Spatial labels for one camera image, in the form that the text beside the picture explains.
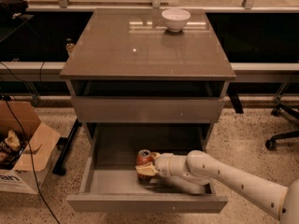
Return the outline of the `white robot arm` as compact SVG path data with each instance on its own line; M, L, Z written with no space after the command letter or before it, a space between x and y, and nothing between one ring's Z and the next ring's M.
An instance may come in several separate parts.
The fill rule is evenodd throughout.
M220 162L200 150L175 155L142 149L137 153L135 169L141 176L175 176L197 185L216 179L277 219L279 224L299 224L299 180L289 187L281 186Z

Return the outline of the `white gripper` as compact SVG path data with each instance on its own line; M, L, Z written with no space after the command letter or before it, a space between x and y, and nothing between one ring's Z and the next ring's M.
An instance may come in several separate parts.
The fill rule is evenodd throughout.
M172 153L151 152L152 163L146 163L143 165L137 165L135 167L139 175L155 176L159 174L162 177L171 176L170 172L170 161L174 157Z

